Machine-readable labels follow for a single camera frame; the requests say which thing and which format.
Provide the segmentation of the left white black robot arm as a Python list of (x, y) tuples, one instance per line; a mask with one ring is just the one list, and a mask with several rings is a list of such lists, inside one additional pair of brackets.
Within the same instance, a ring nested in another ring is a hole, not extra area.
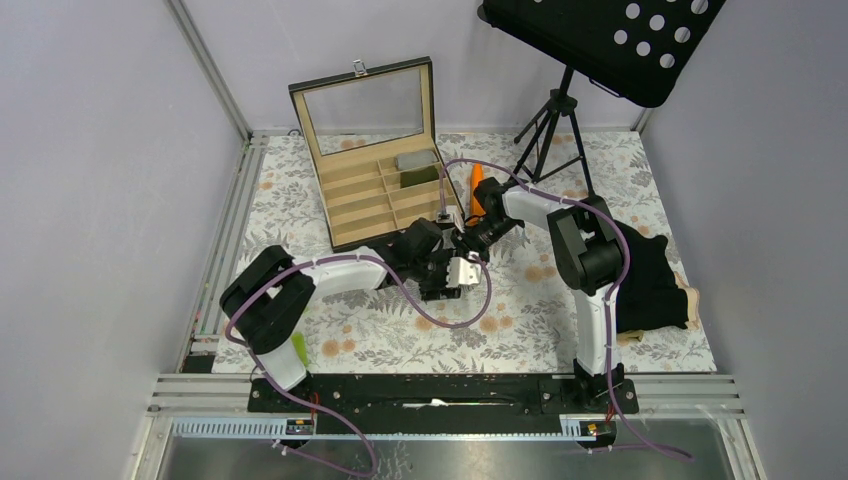
[(219, 300), (229, 319), (227, 338), (253, 354), (275, 382), (272, 398), (288, 411), (309, 401), (307, 366), (293, 338), (309, 303), (350, 291), (376, 291), (411, 280), (424, 301), (457, 298), (480, 274), (465, 252), (443, 244), (442, 229), (426, 219), (387, 240), (313, 259), (282, 246), (264, 249)]

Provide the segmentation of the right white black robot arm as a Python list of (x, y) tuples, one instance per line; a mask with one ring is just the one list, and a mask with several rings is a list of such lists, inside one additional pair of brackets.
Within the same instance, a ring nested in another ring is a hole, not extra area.
[(624, 368), (615, 345), (615, 307), (629, 272), (630, 251), (604, 200), (572, 200), (494, 178), (484, 179), (474, 196), (484, 214), (476, 225), (453, 234), (455, 248), (487, 258), (489, 248), (516, 227), (531, 224), (545, 230), (577, 312), (573, 398), (584, 411), (620, 413)]

